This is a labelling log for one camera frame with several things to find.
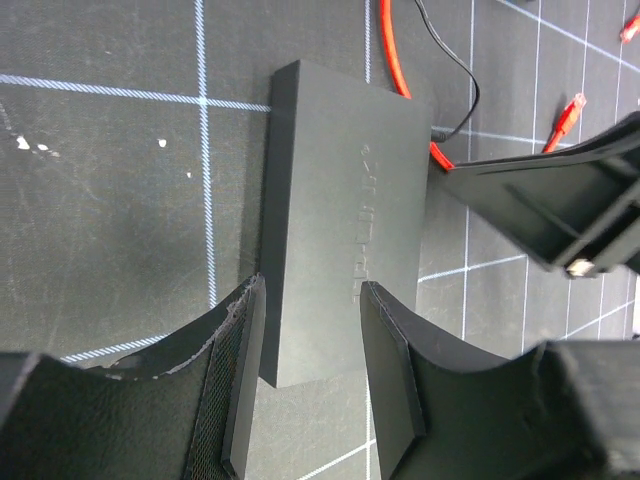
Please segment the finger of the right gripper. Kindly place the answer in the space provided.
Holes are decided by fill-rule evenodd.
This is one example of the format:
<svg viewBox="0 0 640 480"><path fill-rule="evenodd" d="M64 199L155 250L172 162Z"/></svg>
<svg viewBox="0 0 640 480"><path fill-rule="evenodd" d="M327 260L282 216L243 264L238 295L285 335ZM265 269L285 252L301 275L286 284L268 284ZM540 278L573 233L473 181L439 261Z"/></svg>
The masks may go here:
<svg viewBox="0 0 640 480"><path fill-rule="evenodd" d="M479 161L441 186L547 270L639 269L639 115L552 153Z"/></svg>

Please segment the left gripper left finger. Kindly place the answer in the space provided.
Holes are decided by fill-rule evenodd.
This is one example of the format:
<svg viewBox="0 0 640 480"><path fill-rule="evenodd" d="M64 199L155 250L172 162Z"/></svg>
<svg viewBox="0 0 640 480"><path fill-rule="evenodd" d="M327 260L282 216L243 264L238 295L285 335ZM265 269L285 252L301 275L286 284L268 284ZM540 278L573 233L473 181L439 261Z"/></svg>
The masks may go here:
<svg viewBox="0 0 640 480"><path fill-rule="evenodd" d="M5 479L241 479L265 324L265 281L108 367L1 356Z"/></svg>

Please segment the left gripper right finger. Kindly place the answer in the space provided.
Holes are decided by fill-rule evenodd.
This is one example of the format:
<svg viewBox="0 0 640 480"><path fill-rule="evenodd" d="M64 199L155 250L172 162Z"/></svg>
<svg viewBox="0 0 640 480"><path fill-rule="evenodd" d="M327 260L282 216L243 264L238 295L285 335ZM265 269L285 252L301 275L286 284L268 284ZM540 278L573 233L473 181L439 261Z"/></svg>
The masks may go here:
<svg viewBox="0 0 640 480"><path fill-rule="evenodd" d="M635 479L639 345L484 351L362 285L361 329L385 479Z"/></svg>

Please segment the black network switch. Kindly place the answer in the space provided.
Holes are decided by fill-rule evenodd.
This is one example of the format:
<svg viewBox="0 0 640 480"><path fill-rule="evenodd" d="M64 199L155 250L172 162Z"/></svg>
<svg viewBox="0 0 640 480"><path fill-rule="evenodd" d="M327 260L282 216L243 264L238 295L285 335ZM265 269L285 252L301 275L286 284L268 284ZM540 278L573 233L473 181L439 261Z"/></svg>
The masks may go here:
<svg viewBox="0 0 640 480"><path fill-rule="evenodd" d="M426 103L306 60L273 74L259 254L271 386L363 368L363 282L415 304L430 134Z"/></svg>

